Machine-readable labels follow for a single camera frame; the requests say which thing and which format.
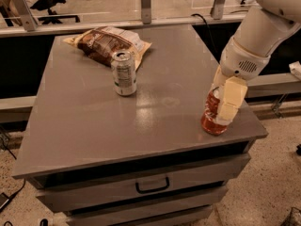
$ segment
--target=desk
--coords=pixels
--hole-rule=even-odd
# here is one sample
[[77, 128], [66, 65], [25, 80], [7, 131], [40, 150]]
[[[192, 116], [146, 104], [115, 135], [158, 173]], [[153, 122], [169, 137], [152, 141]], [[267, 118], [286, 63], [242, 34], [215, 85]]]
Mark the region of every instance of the desk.
[[206, 218], [266, 131], [244, 104], [220, 137], [200, 126], [217, 62], [191, 25], [136, 29], [152, 42], [137, 92], [56, 37], [14, 178], [70, 225], [174, 225]]

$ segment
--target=drawer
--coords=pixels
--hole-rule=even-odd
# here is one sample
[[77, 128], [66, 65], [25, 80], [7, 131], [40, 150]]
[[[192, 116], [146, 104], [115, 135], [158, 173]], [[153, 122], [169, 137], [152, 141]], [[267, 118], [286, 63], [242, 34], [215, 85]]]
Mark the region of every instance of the drawer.
[[103, 209], [89, 208], [89, 210], [94, 211], [74, 215], [70, 217], [68, 224], [71, 226], [104, 226], [160, 216], [220, 202], [226, 192], [227, 188], [220, 186], [179, 194], [165, 193], [161, 197], [154, 195], [142, 202], [132, 201], [112, 207], [106, 206]]
[[250, 156], [239, 154], [212, 160], [144, 171], [138, 178], [63, 191], [43, 190], [37, 198], [53, 212], [66, 212], [94, 205], [119, 202], [192, 186], [235, 178]]
[[173, 226], [180, 225], [195, 220], [205, 219], [212, 212], [211, 206], [197, 207], [181, 212], [162, 215], [154, 218], [145, 218], [137, 221], [131, 221], [121, 224], [113, 224], [111, 226]]

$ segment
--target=speckled floor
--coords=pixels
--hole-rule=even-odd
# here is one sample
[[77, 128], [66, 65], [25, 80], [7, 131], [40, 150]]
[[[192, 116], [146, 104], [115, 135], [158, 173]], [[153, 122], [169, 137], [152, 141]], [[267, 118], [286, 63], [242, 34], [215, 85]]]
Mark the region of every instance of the speckled floor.
[[[252, 105], [269, 136], [257, 140], [250, 150], [251, 161], [238, 178], [230, 180], [229, 191], [222, 202], [214, 206], [208, 219], [184, 226], [280, 226], [291, 207], [301, 209], [301, 157], [295, 153], [301, 143], [301, 101], [284, 103], [278, 119], [270, 104]], [[9, 147], [15, 154], [22, 133], [11, 134]], [[10, 195], [22, 181], [10, 177], [14, 159], [0, 153], [0, 191]], [[0, 226], [10, 220], [13, 226], [38, 226], [43, 218], [49, 225], [66, 226], [63, 214], [53, 214], [36, 198], [29, 183], [1, 213]]]

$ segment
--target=can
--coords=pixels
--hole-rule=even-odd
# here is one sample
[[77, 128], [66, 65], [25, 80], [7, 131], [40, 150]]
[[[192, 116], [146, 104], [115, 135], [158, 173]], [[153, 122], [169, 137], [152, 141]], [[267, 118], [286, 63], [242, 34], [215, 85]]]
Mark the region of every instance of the can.
[[205, 110], [200, 119], [200, 123], [204, 131], [215, 136], [224, 133], [228, 127], [227, 125], [221, 125], [215, 122], [217, 108], [220, 103], [218, 97], [218, 89], [214, 89], [209, 92], [205, 104]]
[[137, 89], [134, 56], [127, 50], [118, 50], [112, 55], [111, 69], [115, 92], [122, 96], [134, 94]]

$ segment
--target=silver can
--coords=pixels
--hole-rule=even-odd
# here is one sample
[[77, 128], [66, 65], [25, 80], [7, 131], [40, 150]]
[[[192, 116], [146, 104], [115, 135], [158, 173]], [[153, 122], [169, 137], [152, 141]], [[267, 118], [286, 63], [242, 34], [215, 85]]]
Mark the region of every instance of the silver can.
[[135, 93], [135, 60], [127, 50], [118, 50], [112, 56], [111, 69], [113, 72], [115, 92], [122, 96]]

